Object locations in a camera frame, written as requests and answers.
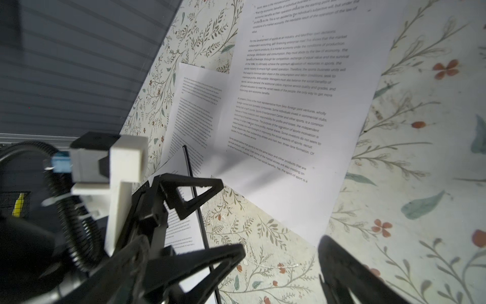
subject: paper sheet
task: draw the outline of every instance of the paper sheet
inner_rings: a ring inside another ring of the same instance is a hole
[[[245,2],[212,173],[315,246],[406,2]]]
[[[177,150],[174,155],[154,174],[152,174],[148,181],[152,186],[154,176],[164,173],[180,174],[189,176],[189,168],[186,163],[186,156],[184,150],[181,148]],[[193,198],[192,191],[189,188],[180,188],[180,193],[186,201]],[[166,230],[165,246],[172,245],[175,253],[181,254],[189,251],[204,249],[204,241],[201,232],[201,224],[196,212],[180,220],[175,209],[168,209],[169,216],[167,219],[168,228]],[[203,269],[200,272],[192,275],[180,283],[182,289],[187,292],[196,286],[209,274],[209,269]],[[206,304],[216,304],[216,296],[213,295],[208,298]]]
[[[180,63],[161,163],[186,145],[195,177],[209,178],[228,75]]]

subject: metal mesh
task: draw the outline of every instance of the metal mesh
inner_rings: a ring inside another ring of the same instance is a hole
[[[28,218],[30,207],[29,191],[0,192],[0,210],[5,215]]]

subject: black corrugated tube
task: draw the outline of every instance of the black corrugated tube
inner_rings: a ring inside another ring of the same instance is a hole
[[[58,150],[43,142],[21,142],[0,151],[0,164],[23,152],[37,152],[52,157]],[[52,170],[44,171],[44,179],[52,197],[69,193],[72,187],[70,174],[57,174]],[[104,255],[101,234],[92,217],[84,217],[88,212],[79,197],[71,196],[56,203],[64,237],[68,244],[69,255],[81,271],[97,267]]]

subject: floral pattern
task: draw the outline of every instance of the floral pattern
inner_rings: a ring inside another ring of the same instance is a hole
[[[183,0],[123,126],[160,166],[179,62],[229,73],[243,0]],[[485,297],[485,26],[481,1],[410,0],[327,234],[410,303]],[[210,246],[242,243],[224,304],[325,303],[315,248],[225,187]]]

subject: orange flower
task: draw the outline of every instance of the orange flower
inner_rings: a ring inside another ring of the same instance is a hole
[[[286,270],[285,270],[285,267],[283,266],[282,263],[279,263],[277,266],[278,266],[278,269],[280,269],[280,273],[285,273]]]
[[[476,230],[472,234],[472,243],[479,248],[486,247],[486,232],[482,230]]]
[[[390,223],[388,223],[388,222],[384,222],[384,223],[382,224],[382,221],[380,221],[379,219],[375,219],[375,225],[376,225],[376,226],[371,227],[371,230],[372,230],[373,232],[378,233],[378,232],[380,232],[380,231],[381,231],[384,237],[391,237],[391,236],[392,236],[392,235],[390,234],[390,232],[388,232],[388,231],[386,230],[386,229],[389,229],[389,228],[393,227],[393,225],[392,225],[392,224],[390,224]]]
[[[412,124],[412,128],[415,128],[415,129],[422,129],[423,127],[426,127],[427,124],[425,122],[414,122]]]
[[[381,272],[380,272],[378,269],[375,269],[375,268],[370,269],[370,268],[368,267],[368,265],[365,265],[365,264],[363,264],[363,266],[364,266],[366,269],[368,269],[368,270],[369,270],[369,272],[373,273],[373,274],[374,274],[376,277],[378,277],[380,280],[382,280],[382,281],[383,281],[383,279],[382,279],[382,278],[380,278],[380,276],[381,276]]]
[[[432,68],[432,70],[434,70],[434,71],[440,71],[440,72],[437,73],[434,78],[437,79],[437,80],[441,80],[442,78],[444,78],[444,76],[446,74],[448,76],[454,76],[454,75],[456,75],[457,73],[459,73],[459,70],[458,69],[454,69],[454,68],[458,64],[459,64],[459,60],[457,60],[457,59],[451,60],[446,67],[444,67],[444,65],[442,63],[437,63],[436,65],[434,65],[434,67]]]

